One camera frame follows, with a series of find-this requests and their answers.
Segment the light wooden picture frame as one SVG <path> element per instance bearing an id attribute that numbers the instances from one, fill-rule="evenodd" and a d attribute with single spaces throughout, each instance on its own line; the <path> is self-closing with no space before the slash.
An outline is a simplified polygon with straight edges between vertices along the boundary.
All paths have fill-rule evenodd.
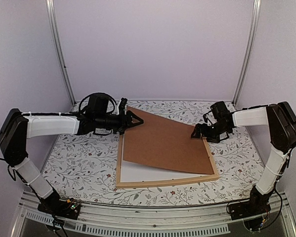
<path id="1" fill-rule="evenodd" d="M 126 182 L 122 183 L 118 179 L 116 179 L 116 187 L 118 189 L 130 189 L 130 188 L 150 188 L 150 187 L 164 187 L 164 186 L 177 186 L 177 185 L 185 185 L 185 184 L 194 184 L 201 183 L 207 181 L 214 181 L 219 179 L 219 174 L 216 167 L 216 173 L 212 175 L 206 175 L 198 178 L 187 178 L 187 179 L 178 179 L 178 180 L 163 180 L 163 181 L 148 181 L 148 182 Z"/>

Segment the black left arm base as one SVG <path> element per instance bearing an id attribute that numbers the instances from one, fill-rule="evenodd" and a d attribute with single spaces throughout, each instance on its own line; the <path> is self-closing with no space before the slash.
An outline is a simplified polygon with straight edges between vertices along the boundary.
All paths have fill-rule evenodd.
<path id="1" fill-rule="evenodd" d="M 80 210 L 81 203 L 78 200 L 74 198 L 62 200 L 57 191 L 53 191 L 47 198 L 40 198 L 38 205 L 40 212 L 72 220 L 78 219 Z"/>

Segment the brown backing board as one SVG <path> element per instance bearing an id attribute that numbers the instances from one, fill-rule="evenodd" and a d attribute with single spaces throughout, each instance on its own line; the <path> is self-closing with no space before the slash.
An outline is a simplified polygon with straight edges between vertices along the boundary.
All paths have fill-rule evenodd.
<path id="1" fill-rule="evenodd" d="M 125 131 L 125 161 L 185 173 L 216 173 L 208 145 L 203 139 L 190 137 L 193 126 L 133 107 L 128 111 L 144 123 Z"/>

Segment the photo with white border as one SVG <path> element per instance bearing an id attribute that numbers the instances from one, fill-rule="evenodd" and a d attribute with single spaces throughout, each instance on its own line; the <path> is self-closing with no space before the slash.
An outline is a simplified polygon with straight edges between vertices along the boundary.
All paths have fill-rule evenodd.
<path id="1" fill-rule="evenodd" d="M 178 180 L 187 178 L 198 178 L 203 176 L 206 175 L 166 170 L 125 161 L 123 140 L 119 141 L 116 179 L 118 179 L 122 183 Z"/>

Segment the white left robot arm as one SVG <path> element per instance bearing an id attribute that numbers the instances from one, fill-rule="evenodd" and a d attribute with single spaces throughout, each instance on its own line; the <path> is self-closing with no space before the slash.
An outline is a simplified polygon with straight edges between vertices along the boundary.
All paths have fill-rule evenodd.
<path id="1" fill-rule="evenodd" d="M 0 129 L 0 160 L 5 161 L 38 197 L 52 214 L 63 210 L 62 201 L 41 173 L 38 156 L 44 151 L 39 142 L 50 143 L 60 135 L 120 134 L 140 126 L 144 120 L 126 109 L 127 99 L 116 101 L 105 93 L 94 93 L 84 98 L 77 111 L 68 113 L 31 113 L 18 108 L 11 109 Z"/>

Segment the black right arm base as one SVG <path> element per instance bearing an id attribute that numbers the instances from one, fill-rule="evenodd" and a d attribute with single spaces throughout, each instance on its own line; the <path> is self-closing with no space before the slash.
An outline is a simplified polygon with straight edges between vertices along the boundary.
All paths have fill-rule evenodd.
<path id="1" fill-rule="evenodd" d="M 269 212 L 271 210 L 269 199 L 273 192 L 274 189 L 272 189 L 267 194 L 261 194 L 257 190 L 256 185 L 254 185 L 251 189 L 250 198 L 248 201 L 240 201 L 234 204 L 228 204 L 226 211 L 231 216 L 232 220 L 247 218 Z"/>

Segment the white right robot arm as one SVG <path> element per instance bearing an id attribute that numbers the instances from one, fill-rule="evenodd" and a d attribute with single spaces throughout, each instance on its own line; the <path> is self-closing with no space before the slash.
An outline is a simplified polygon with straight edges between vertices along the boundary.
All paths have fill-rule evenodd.
<path id="1" fill-rule="evenodd" d="M 288 165 L 292 150 L 296 147 L 296 115 L 287 101 L 277 104 L 260 105 L 231 112 L 223 101 L 210 107 L 215 123 L 203 116 L 204 123 L 195 125 L 192 139 L 205 138 L 208 142 L 219 143 L 221 134 L 229 135 L 236 127 L 265 125 L 269 129 L 271 150 L 260 180 L 254 190 L 267 195 Z"/>

